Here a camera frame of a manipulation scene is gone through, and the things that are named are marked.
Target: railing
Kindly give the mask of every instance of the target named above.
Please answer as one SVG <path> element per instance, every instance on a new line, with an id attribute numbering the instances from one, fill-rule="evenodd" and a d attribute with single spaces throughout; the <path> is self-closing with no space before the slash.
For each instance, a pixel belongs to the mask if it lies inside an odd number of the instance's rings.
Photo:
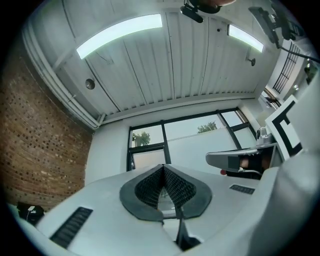
<path id="1" fill-rule="evenodd" d="M 292 51 L 294 53 L 300 52 L 299 48 L 293 43 L 291 43 L 291 45 L 290 45 L 290 51 Z M 296 65 L 297 58 L 298 58 L 297 55 L 294 55 L 292 53 L 288 53 L 288 56 L 285 60 L 282 71 L 273 86 L 273 89 L 275 89 L 279 94 L 282 92 L 287 81 L 289 80 L 290 75 L 292 73 L 292 70 L 294 69 L 294 67 Z"/>

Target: vent grille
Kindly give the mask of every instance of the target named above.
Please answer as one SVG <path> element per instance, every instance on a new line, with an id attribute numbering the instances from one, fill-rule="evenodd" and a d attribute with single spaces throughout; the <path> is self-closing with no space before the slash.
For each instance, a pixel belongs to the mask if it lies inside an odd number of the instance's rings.
<path id="1" fill-rule="evenodd" d="M 246 186 L 240 186 L 240 185 L 236 185 L 236 184 L 232 185 L 230 187 L 230 189 L 235 190 L 235 191 L 239 191 L 239 192 L 242 192 L 242 193 L 246 193 L 246 194 L 249 194 L 249 195 L 252 195 L 255 192 L 254 188 L 246 187 Z"/>
<path id="2" fill-rule="evenodd" d="M 85 224 L 93 210 L 79 207 L 74 213 L 62 224 L 62 226 L 51 236 L 51 241 L 67 248 L 76 234 Z"/>

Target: ceiling light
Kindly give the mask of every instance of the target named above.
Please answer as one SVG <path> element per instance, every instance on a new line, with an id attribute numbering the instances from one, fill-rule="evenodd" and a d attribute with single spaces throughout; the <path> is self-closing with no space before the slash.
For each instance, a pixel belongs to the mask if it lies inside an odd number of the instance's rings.
<path id="1" fill-rule="evenodd" d="M 125 20 L 110 26 L 80 45 L 76 51 L 81 59 L 115 39 L 134 32 L 162 27 L 161 14 L 151 14 Z"/>
<path id="2" fill-rule="evenodd" d="M 253 48 L 256 48 L 261 53 L 264 49 L 264 45 L 261 42 L 259 42 L 257 39 L 255 39 L 252 35 L 248 34 L 247 32 L 244 32 L 243 30 L 235 27 L 234 25 L 228 26 L 227 34 L 228 36 L 239 39 L 247 43 L 248 45 L 252 46 Z"/>

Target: sky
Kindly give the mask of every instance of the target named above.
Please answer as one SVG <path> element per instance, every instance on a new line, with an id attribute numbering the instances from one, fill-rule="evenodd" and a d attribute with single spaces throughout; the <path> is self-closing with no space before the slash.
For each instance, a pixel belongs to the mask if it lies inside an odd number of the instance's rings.
<path id="1" fill-rule="evenodd" d="M 242 123 L 235 112 L 227 112 L 223 113 L 222 115 L 226 119 L 230 127 Z M 198 132 L 199 126 L 206 125 L 209 122 L 215 122 L 218 129 L 224 127 L 218 116 L 215 114 L 178 122 L 171 122 L 164 125 L 166 138 L 167 140 L 171 140 L 195 135 Z M 150 134 L 149 145 L 164 142 L 161 125 L 137 129 L 134 132 L 136 134 L 140 134 L 142 131 Z"/>

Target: black mesh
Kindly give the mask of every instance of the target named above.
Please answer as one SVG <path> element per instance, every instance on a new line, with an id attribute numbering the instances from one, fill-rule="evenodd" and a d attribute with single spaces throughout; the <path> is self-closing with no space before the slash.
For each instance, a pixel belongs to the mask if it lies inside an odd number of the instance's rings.
<path id="1" fill-rule="evenodd" d="M 164 187 L 176 209 L 193 198 L 197 191 L 195 185 L 166 168 L 164 169 Z"/>
<path id="2" fill-rule="evenodd" d="M 138 219 L 162 222 L 164 216 L 158 210 L 158 201 L 163 187 L 175 206 L 177 218 L 200 216 L 212 198 L 212 192 L 204 182 L 170 165 L 159 164 L 127 181 L 120 189 L 120 200 Z"/>
<path id="3" fill-rule="evenodd" d="M 159 195 L 163 187 L 165 187 L 177 209 L 196 194 L 196 186 L 171 170 L 161 168 L 135 186 L 135 195 L 146 205 L 157 209 Z"/>
<path id="4" fill-rule="evenodd" d="M 162 168 L 141 180 L 135 186 L 135 195 L 140 201 L 154 209 L 158 208 L 159 195 L 164 186 Z"/>

